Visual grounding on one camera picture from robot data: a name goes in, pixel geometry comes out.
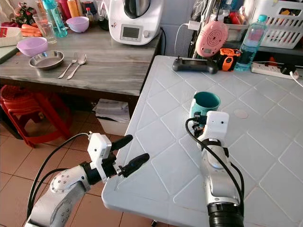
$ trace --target pink bowl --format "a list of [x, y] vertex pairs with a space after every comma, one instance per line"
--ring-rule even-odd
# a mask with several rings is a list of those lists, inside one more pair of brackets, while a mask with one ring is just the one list
[[26, 56], [33, 57], [47, 50], [47, 39], [43, 37], [31, 37], [21, 40], [17, 44], [17, 48]]
[[89, 19], [87, 17], [72, 17], [66, 21], [68, 26], [74, 32], [85, 32], [89, 27]]

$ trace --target metal bowl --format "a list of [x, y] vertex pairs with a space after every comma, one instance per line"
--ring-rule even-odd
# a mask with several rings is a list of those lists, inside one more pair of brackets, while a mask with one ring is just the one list
[[60, 51], [46, 51], [32, 57], [28, 64], [40, 70], [51, 70], [62, 64], [64, 54]]

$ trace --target red plastic chair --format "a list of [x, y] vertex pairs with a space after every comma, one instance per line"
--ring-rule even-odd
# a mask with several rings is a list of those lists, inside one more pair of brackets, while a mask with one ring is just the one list
[[[25, 143], [33, 148], [38, 143], [52, 141], [61, 136], [68, 139], [71, 136], [71, 111], [55, 93], [31, 92], [5, 85], [0, 91], [0, 104]], [[66, 122], [61, 119], [55, 108], [63, 109], [67, 113]], [[25, 125], [30, 119], [35, 123], [40, 122], [40, 113], [43, 113], [57, 130], [47, 135], [29, 137]]]

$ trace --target carrot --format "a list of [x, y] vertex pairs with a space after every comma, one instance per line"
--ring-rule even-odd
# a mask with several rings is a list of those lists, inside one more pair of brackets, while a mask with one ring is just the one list
[[34, 37], [42, 37], [41, 34], [31, 33], [31, 32], [22, 32], [23, 36], [34, 36]]
[[31, 26], [33, 26], [33, 27], [37, 27], [37, 28], [38, 28], [37, 23], [32, 23], [32, 24], [31, 24]]
[[33, 26], [30, 26], [30, 25], [26, 25], [26, 24], [22, 25], [21, 28], [31, 29], [31, 30], [39, 30], [39, 28], [37, 28], [37, 27], [33, 27]]
[[36, 33], [36, 34], [42, 35], [42, 33], [40, 32], [40, 30], [37, 31], [37, 30], [33, 30], [33, 29], [28, 29], [28, 28], [22, 28], [22, 29], [21, 29], [21, 32]]

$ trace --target cutting board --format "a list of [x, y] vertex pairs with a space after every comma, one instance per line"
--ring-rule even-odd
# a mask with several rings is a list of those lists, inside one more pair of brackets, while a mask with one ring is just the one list
[[18, 51], [16, 45], [0, 47], [0, 64], [14, 56]]

